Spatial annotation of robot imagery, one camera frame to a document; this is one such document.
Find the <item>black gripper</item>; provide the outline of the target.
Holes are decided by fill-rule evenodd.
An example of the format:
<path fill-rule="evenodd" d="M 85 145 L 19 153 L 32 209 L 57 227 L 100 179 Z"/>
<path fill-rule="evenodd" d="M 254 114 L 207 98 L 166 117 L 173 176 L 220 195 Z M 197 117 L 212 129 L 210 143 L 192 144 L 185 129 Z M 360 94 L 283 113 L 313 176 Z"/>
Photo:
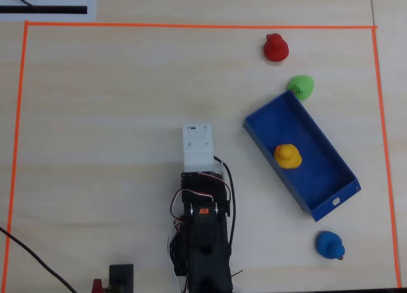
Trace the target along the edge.
<path fill-rule="evenodd" d="M 190 190 L 218 190 L 224 188 L 221 174 L 215 172 L 183 172 L 181 188 Z"/>

